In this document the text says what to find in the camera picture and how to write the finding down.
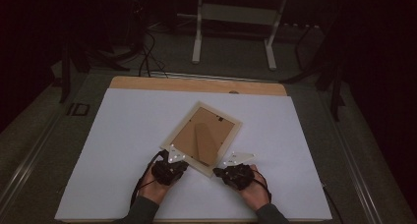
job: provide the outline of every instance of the white board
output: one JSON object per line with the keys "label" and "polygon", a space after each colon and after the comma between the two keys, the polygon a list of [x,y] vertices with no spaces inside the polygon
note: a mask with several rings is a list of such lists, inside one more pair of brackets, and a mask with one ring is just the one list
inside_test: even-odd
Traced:
{"label": "white board", "polygon": [[[114,89],[104,96],[55,219],[124,217],[149,161],[201,101],[242,122],[224,159],[255,153],[272,202],[288,219],[331,219],[310,150],[289,96]],[[155,220],[255,219],[221,179],[189,167],[165,198]]]}

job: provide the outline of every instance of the dark background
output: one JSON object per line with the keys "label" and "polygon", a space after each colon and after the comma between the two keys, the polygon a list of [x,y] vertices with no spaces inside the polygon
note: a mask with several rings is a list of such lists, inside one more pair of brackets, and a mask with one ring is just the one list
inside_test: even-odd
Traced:
{"label": "dark background", "polygon": [[[331,43],[348,46],[343,49],[351,53],[343,78],[417,215],[415,1],[348,0]],[[196,2],[149,0],[149,10],[175,26],[173,15],[195,14]],[[252,2],[273,5],[273,0]],[[283,19],[313,22],[321,2],[291,0]],[[1,0],[0,132],[54,81],[50,66],[61,59],[63,30],[94,48],[111,51],[112,44],[138,38],[129,33],[131,11],[131,0]]]}

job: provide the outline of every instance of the desk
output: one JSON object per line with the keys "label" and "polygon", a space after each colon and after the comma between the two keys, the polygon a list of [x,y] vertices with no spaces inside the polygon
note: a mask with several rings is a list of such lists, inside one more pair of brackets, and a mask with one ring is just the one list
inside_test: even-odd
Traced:
{"label": "desk", "polygon": [[[92,221],[125,215],[131,191],[143,172],[137,168],[146,167],[165,135],[187,114],[188,106],[201,100],[242,120],[244,124],[227,153],[246,151],[259,156],[254,163],[268,177],[272,202],[284,215],[293,220],[331,219],[295,108],[285,94],[280,84],[115,78],[55,218]],[[172,189],[156,221],[255,218],[220,179],[208,178],[192,168]]]}
{"label": "desk", "polygon": [[204,0],[198,0],[197,9],[197,31],[194,42],[193,58],[194,64],[200,63],[202,49],[202,20],[217,20],[235,23],[256,24],[271,26],[271,32],[265,39],[265,50],[268,58],[270,70],[276,70],[275,58],[273,55],[272,44],[275,39],[276,31],[279,27],[282,14],[287,0],[281,0],[275,10],[257,9],[238,6],[226,6],[218,4],[208,4]]}

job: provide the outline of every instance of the forearm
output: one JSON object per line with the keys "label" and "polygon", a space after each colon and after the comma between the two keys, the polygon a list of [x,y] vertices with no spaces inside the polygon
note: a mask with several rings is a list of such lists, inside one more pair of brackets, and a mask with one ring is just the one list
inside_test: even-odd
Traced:
{"label": "forearm", "polygon": [[289,221],[275,205],[269,203],[256,211],[259,224],[287,224]]}
{"label": "forearm", "polygon": [[149,224],[159,209],[159,205],[150,199],[138,196],[132,205],[127,216],[123,219],[116,220],[114,223],[119,224]]}

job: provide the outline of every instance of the tripod leg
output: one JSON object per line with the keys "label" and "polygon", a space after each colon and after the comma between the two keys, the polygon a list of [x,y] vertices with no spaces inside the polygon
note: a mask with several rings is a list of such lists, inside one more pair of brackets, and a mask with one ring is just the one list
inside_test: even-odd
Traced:
{"label": "tripod leg", "polygon": [[280,84],[295,84],[298,81],[301,81],[301,80],[303,80],[303,79],[305,79],[307,77],[310,77],[313,74],[316,74],[316,73],[320,72],[321,70],[322,70],[321,67],[318,67],[318,68],[310,68],[310,69],[304,71],[303,73],[301,73],[299,75],[296,75],[296,76],[294,76],[292,78],[289,78],[289,79],[286,79],[286,80],[279,80],[278,82]]}
{"label": "tripod leg", "polygon": [[340,87],[341,87],[342,65],[338,65],[333,82],[333,91],[331,93],[330,112],[335,121],[339,121],[337,108],[340,103]]}
{"label": "tripod leg", "polygon": [[61,92],[61,99],[60,99],[60,103],[65,102],[65,100],[67,99],[68,95],[70,94],[71,91],[71,77],[70,77],[70,52],[69,52],[69,43],[68,43],[68,35],[64,36],[64,39],[62,41],[62,62],[61,62],[61,67],[62,67],[62,82],[61,82],[61,86],[62,86],[62,92]]}
{"label": "tripod leg", "polygon": [[90,65],[84,51],[74,42],[69,43],[68,49],[76,69],[81,73],[88,73]]}
{"label": "tripod leg", "polygon": [[304,39],[304,37],[306,37],[307,33],[309,33],[312,28],[313,26],[309,26],[301,35],[301,37],[298,39],[297,43],[295,44],[295,48],[294,48],[295,58],[297,59],[298,68],[300,68],[300,70],[305,70],[305,68],[301,65],[300,55],[298,54],[298,48],[300,47],[301,41]]}
{"label": "tripod leg", "polygon": [[335,64],[329,63],[326,67],[323,67],[320,77],[316,81],[317,90],[327,90],[331,85],[331,82],[334,81],[334,78],[337,74],[337,66]]}
{"label": "tripod leg", "polygon": [[107,66],[109,66],[110,68],[114,69],[114,70],[118,70],[118,71],[129,71],[129,69],[124,68],[116,63],[114,63],[113,61],[111,61],[110,59],[108,59],[107,57],[105,57],[104,55],[102,55],[100,52],[96,51],[95,49],[89,47],[87,44],[83,43],[82,41],[76,40],[76,43],[83,49],[85,50],[88,54],[90,54],[92,56],[92,58],[101,61],[103,64],[106,64]]}

